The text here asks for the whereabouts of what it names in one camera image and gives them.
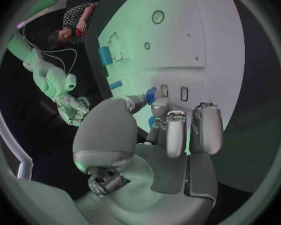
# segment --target round hole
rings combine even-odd
[[[155,24],[160,24],[165,19],[165,14],[163,11],[157,10],[152,15],[152,21]]]
[[[147,50],[149,50],[149,49],[150,49],[150,43],[146,42],[146,43],[144,44],[144,48],[147,49]]]

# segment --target blue object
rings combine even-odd
[[[149,90],[146,92],[146,94],[145,94],[149,105],[152,105],[152,103],[154,103],[154,100],[155,100],[155,99],[154,99],[155,91],[156,91],[156,87],[154,86],[154,87],[152,87],[151,89],[149,89]]]
[[[116,88],[118,88],[118,87],[120,87],[120,86],[122,86],[122,85],[123,85],[123,84],[122,84],[121,81],[117,81],[117,82],[115,82],[115,83],[113,83],[113,84],[110,84],[109,87],[110,87],[110,89],[112,90],[112,89],[116,89]]]
[[[152,126],[153,126],[153,123],[155,122],[155,117],[154,116],[150,117],[148,122],[149,122],[149,126],[150,126],[150,129],[151,129]]]
[[[99,51],[99,54],[100,54],[100,57],[101,57],[102,64],[104,66],[113,63],[111,52],[109,51],[108,46],[100,47],[98,49],[98,51]]]

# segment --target dark hair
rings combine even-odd
[[[54,31],[49,37],[48,37],[48,49],[50,51],[58,50],[63,47],[63,44],[58,41],[58,33],[57,31]]]

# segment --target cable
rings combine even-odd
[[[49,56],[49,57],[52,57],[52,58],[55,58],[55,59],[58,59],[59,61],[61,61],[62,65],[63,65],[63,71],[66,73],[66,66],[65,66],[65,63],[62,59],[60,59],[59,57],[56,57],[56,56],[52,56],[52,55],[49,55],[47,53],[58,53],[58,52],[64,52],[64,51],[74,51],[75,52],[75,58],[74,58],[74,61],[72,63],[72,66],[70,67],[69,71],[66,73],[67,75],[70,73],[70,71],[72,70],[72,68],[74,67],[75,65],[75,62],[76,62],[76,59],[77,59],[77,51],[73,48],[66,48],[66,49],[62,49],[62,50],[56,50],[56,51],[43,51],[41,49],[39,49],[36,45],[34,45],[32,42],[30,42],[27,38],[26,38],[26,34],[25,34],[25,29],[26,29],[26,25],[24,25],[23,27],[23,37],[25,39],[26,42],[28,42],[33,48],[39,50],[41,53]]]

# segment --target black and white patterned shirt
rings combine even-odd
[[[70,43],[72,44],[82,44],[85,41],[85,36],[77,36],[76,34],[76,25],[79,22],[82,14],[84,13],[86,7],[88,7],[91,3],[83,3],[81,5],[75,6],[63,15],[63,28],[71,28],[72,29],[72,37],[70,38]],[[90,15],[86,20],[86,27],[88,28],[92,19],[92,15]]]

